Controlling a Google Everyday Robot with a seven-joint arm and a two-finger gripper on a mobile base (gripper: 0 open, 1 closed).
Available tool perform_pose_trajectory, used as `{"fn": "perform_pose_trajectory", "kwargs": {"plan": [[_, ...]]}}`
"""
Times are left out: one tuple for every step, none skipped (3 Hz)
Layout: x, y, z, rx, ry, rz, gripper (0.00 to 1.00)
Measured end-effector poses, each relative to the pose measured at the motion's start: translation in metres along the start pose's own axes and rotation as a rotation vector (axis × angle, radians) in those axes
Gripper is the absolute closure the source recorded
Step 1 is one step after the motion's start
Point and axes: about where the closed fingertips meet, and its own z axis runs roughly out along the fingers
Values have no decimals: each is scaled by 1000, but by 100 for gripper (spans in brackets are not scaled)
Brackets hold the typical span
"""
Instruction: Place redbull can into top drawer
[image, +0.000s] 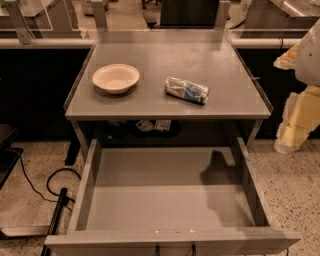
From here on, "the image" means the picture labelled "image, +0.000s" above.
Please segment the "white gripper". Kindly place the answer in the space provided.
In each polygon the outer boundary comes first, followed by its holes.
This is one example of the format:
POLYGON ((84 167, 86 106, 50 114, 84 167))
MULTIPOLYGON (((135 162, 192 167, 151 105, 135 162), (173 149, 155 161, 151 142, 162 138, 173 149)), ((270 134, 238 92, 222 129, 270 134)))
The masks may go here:
POLYGON ((282 70, 295 69, 296 78, 308 86, 300 94, 291 93, 286 101, 274 149, 282 154, 297 151, 320 125, 320 19, 273 65, 282 70))

